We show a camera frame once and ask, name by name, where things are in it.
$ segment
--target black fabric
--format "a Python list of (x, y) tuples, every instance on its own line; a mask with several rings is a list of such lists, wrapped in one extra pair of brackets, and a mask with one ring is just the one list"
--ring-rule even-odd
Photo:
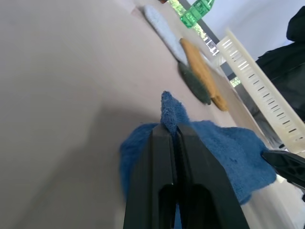
[(294, 43), (266, 52), (256, 63), (305, 121), (305, 6), (289, 21), (287, 39)]

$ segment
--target white dish rack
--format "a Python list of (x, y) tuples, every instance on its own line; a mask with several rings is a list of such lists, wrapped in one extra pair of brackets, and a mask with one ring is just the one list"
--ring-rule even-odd
[(305, 157), (305, 124), (242, 44), (227, 31), (217, 48), (287, 149)]

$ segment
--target green plastic object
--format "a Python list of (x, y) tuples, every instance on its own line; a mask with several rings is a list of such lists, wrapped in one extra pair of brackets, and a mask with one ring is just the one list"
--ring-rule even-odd
[(182, 16), (181, 21), (187, 28), (193, 27), (212, 8), (215, 0), (197, 0)]

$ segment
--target blue cloth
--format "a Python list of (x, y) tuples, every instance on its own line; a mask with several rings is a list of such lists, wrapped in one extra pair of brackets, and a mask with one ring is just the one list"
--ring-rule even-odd
[[(190, 122), (183, 105), (169, 92), (162, 94), (161, 123), (175, 136), (178, 123), (190, 125), (201, 141), (225, 168), (240, 204), (251, 198), (251, 193), (275, 181), (273, 168), (261, 157), (268, 150), (251, 130), (238, 127), (223, 128), (211, 121)], [(154, 124), (136, 128), (120, 148), (120, 174), (122, 187), (127, 196), (131, 168), (140, 156)], [(176, 222), (179, 220), (176, 211)]]

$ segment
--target white cloth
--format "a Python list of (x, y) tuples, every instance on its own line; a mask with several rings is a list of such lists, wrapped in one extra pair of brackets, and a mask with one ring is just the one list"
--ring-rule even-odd
[(146, 20), (156, 30), (173, 56), (185, 65), (188, 65), (185, 52), (179, 42), (180, 39), (171, 31), (166, 19), (153, 6), (146, 5), (143, 7), (143, 11)]

